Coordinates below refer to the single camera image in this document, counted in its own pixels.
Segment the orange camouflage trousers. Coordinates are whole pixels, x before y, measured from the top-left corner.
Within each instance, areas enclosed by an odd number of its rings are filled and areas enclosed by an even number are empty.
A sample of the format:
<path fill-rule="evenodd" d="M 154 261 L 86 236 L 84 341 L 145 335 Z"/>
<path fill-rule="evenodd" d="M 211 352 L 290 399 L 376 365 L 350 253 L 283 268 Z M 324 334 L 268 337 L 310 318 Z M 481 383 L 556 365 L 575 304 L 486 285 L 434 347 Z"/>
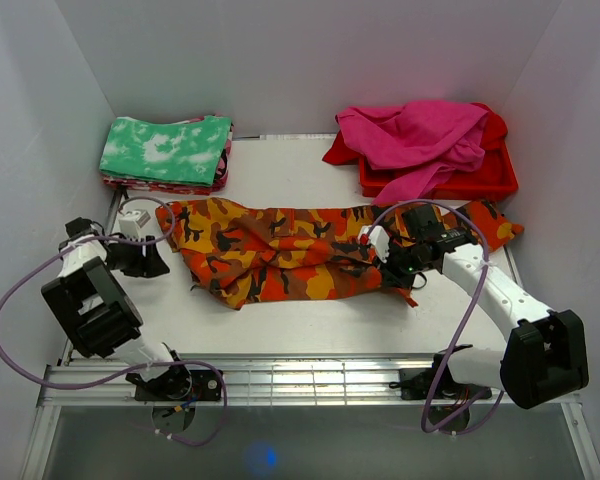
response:
<path fill-rule="evenodd" d="M 415 306 L 413 276 L 384 272 L 376 253 L 358 239 L 362 228 L 378 221 L 391 247 L 412 246 L 408 210 L 252 209 L 209 197 L 170 202 L 155 214 L 194 284 L 239 310 L 254 303 L 340 300 L 374 291 L 395 293 Z"/>

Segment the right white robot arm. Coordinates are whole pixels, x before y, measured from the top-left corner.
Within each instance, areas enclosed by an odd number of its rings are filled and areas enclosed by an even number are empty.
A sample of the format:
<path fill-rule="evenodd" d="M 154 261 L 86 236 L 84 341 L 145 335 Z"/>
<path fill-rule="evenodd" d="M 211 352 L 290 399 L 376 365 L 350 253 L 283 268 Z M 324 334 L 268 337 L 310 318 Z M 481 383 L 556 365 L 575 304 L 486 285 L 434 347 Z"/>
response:
<path fill-rule="evenodd" d="M 436 270 L 471 298 L 449 346 L 420 376 L 428 401 L 474 385 L 497 389 L 531 409 L 588 385 L 585 329 L 576 313 L 552 309 L 492 264 L 487 236 L 466 211 L 452 210 L 456 224 L 448 228 L 437 213 L 440 203 L 418 199 L 403 205 L 410 246 L 393 242 L 380 219 L 360 231 L 380 270 L 395 282 Z M 476 308 L 498 328 L 503 350 L 459 345 Z"/>

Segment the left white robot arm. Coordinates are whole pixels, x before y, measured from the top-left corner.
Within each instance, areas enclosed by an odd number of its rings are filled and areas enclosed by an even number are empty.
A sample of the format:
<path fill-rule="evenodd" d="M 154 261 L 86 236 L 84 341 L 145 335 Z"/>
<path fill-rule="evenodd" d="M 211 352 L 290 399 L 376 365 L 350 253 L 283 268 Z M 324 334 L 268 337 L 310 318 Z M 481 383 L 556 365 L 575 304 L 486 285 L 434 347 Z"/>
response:
<path fill-rule="evenodd" d="M 78 217 L 65 225 L 62 268 L 41 294 L 78 352 L 86 357 L 115 357 L 143 367 L 125 375 L 128 382 L 161 400 L 184 400 L 193 392 L 191 373 L 175 350 L 149 342 L 141 334 L 143 320 L 113 275 L 152 279 L 170 272 L 155 237 L 146 233 L 145 210 L 124 213 L 112 241 L 92 220 Z"/>

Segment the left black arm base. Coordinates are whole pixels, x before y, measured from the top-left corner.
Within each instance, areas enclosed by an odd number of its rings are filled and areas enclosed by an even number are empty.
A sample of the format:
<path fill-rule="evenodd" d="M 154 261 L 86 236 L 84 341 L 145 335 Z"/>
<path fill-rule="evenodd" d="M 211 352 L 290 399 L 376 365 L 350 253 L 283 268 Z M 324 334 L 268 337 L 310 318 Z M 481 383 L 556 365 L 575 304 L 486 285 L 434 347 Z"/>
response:
<path fill-rule="evenodd" d="M 184 366 L 170 367 L 162 375 L 144 381 L 137 373 L 129 373 L 125 380 L 135 386 L 137 401 L 219 401 L 221 385 L 217 376 L 208 369 L 189 370 Z"/>

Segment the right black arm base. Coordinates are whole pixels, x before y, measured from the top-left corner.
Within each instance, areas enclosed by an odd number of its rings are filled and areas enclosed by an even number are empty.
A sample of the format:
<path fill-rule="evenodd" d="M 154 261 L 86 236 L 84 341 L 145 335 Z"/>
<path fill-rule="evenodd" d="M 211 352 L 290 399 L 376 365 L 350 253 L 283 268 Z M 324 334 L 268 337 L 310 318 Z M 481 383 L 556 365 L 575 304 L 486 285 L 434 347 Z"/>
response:
<path fill-rule="evenodd" d="M 434 368 L 403 368 L 398 370 L 398 379 L 389 383 L 389 388 L 400 391 L 402 400 L 425 400 L 435 376 Z M 490 399 L 492 390 L 474 384 L 455 382 L 444 372 L 436 387 L 434 400 L 460 402 L 478 395 L 479 399 Z"/>

